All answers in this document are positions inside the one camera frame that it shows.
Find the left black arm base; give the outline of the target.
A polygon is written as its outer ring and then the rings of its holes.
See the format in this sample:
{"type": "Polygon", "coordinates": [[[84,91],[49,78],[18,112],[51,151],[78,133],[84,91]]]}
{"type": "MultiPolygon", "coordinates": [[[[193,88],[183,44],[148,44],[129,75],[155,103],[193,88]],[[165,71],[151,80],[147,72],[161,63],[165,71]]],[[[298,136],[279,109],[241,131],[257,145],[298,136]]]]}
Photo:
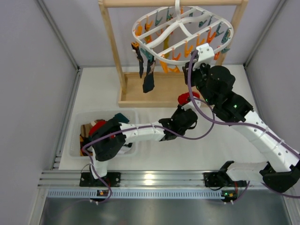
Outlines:
{"type": "MultiPolygon", "coordinates": [[[[120,172],[108,172],[102,180],[110,187],[119,187],[121,181],[120,172]]],[[[95,179],[91,172],[83,172],[80,177],[80,187],[105,187],[105,184],[100,179],[95,179]]]]}

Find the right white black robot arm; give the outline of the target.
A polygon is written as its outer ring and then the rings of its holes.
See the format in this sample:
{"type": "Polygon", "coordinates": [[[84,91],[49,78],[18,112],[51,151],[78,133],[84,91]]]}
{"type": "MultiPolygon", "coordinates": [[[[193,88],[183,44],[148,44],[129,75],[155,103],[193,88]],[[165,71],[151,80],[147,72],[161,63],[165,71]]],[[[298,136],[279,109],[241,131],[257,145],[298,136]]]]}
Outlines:
{"type": "Polygon", "coordinates": [[[300,154],[279,138],[259,117],[253,106],[233,91],[235,77],[223,66],[187,62],[185,83],[196,87],[218,118],[243,135],[266,159],[260,163],[227,161],[218,171],[224,184],[234,181],[262,182],[273,191],[284,193],[300,179],[300,154]]]}

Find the white clip hanger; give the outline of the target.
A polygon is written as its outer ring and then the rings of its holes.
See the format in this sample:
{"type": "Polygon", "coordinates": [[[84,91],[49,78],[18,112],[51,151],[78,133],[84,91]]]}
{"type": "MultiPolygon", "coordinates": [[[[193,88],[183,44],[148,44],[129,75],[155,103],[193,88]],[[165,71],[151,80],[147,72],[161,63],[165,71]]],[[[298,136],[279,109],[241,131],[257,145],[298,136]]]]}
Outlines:
{"type": "MultiPolygon", "coordinates": [[[[224,18],[197,6],[183,7],[176,1],[173,7],[160,7],[140,17],[132,27],[134,41],[139,44],[144,64],[154,58],[165,73],[179,72],[190,61],[197,46],[208,43],[214,50],[216,61],[229,50],[234,35],[233,26],[224,18]],[[163,50],[170,35],[169,48],[163,50]],[[164,53],[170,52],[166,59],[164,53]]],[[[198,53],[194,68],[201,63],[198,53]]]]}

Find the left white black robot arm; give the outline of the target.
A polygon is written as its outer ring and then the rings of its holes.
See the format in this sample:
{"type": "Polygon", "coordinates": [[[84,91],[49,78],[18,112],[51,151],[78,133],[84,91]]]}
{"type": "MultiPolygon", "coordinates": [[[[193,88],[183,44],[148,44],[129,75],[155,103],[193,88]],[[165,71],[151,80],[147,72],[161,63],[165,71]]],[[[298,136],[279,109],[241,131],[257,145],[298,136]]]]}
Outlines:
{"type": "Polygon", "coordinates": [[[183,136],[197,124],[198,116],[192,109],[179,106],[170,118],[149,124],[127,124],[117,118],[97,123],[90,131],[94,179],[107,175],[106,161],[114,158],[125,145],[139,141],[170,141],[183,136]]]}

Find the red sock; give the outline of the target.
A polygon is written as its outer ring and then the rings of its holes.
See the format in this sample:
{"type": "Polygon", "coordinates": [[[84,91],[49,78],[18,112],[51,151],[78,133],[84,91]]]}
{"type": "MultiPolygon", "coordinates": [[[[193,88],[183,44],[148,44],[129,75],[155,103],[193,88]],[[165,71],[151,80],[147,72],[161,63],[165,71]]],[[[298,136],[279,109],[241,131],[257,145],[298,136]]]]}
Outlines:
{"type": "MultiPolygon", "coordinates": [[[[193,97],[200,98],[200,94],[197,92],[192,91],[192,95],[193,95],[193,97]]],[[[178,96],[179,105],[185,105],[185,104],[189,103],[190,101],[191,101],[191,99],[190,99],[190,95],[188,92],[183,93],[178,96]]]]}
{"type": "Polygon", "coordinates": [[[106,120],[98,120],[89,131],[89,138],[92,139],[95,134],[103,134],[106,131],[106,120]]]}

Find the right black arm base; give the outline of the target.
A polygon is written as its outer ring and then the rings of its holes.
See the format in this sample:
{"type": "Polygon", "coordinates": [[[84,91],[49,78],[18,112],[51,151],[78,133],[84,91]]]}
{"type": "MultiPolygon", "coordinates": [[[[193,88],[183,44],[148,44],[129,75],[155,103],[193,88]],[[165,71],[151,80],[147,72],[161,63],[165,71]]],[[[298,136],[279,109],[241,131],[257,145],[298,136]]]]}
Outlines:
{"type": "Polygon", "coordinates": [[[247,182],[245,180],[232,180],[226,172],[205,172],[203,173],[204,184],[208,188],[219,187],[246,187],[247,182]]]}

